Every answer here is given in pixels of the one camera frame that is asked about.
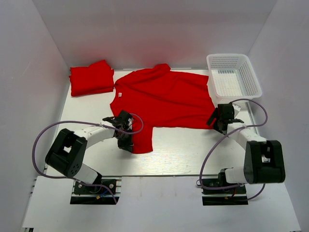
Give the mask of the white plastic basket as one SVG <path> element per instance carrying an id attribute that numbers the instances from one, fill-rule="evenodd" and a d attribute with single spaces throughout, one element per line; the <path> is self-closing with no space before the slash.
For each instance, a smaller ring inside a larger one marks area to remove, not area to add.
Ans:
<path id="1" fill-rule="evenodd" d="M 256 99 L 262 90 L 249 58 L 244 54 L 210 54 L 208 89 L 214 104 Z"/>

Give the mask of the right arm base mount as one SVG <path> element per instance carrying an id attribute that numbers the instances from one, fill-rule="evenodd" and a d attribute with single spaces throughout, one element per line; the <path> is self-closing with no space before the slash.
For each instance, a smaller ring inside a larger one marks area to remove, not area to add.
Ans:
<path id="1" fill-rule="evenodd" d="M 196 182 L 202 189 L 203 206 L 247 205 L 246 183 L 241 167 L 221 169 L 217 176 L 205 176 L 201 170 Z"/>

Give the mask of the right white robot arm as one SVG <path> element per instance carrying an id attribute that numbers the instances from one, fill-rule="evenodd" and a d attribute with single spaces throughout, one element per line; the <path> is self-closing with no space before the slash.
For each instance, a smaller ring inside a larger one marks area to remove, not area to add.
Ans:
<path id="1" fill-rule="evenodd" d="M 245 151 L 244 164 L 222 169 L 214 187 L 228 193 L 236 185 L 284 182 L 286 175 L 281 143 L 267 140 L 250 130 L 244 121 L 236 118 L 236 108 L 232 103 L 219 104 L 207 121 L 207 125 L 233 139 Z"/>

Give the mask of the folded red t-shirt stack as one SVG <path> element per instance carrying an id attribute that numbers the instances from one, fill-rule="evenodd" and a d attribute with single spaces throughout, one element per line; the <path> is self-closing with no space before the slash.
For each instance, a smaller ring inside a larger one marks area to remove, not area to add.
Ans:
<path id="1" fill-rule="evenodd" d="M 92 94 L 113 92 L 114 70 L 101 60 L 87 67 L 70 68 L 71 96 L 80 97 Z"/>

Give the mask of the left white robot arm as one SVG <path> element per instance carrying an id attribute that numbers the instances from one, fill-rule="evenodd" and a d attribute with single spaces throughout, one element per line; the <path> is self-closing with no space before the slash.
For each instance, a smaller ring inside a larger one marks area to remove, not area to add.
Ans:
<path id="1" fill-rule="evenodd" d="M 115 138 L 119 149 L 133 152 L 133 116 L 122 110 L 117 117 L 106 117 L 103 122 L 107 124 L 100 123 L 77 131 L 62 129 L 45 157 L 47 165 L 67 178 L 84 182 L 92 193 L 101 190 L 102 175 L 83 164 L 86 150 L 99 142 Z"/>

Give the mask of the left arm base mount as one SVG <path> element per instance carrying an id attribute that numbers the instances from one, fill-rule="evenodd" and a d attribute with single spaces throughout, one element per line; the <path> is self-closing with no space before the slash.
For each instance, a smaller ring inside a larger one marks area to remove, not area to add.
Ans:
<path id="1" fill-rule="evenodd" d="M 74 182 L 70 204 L 72 205 L 116 205 L 121 194 L 122 179 L 103 178 L 101 184 L 105 185 L 111 192 L 103 187 L 88 187 Z"/>

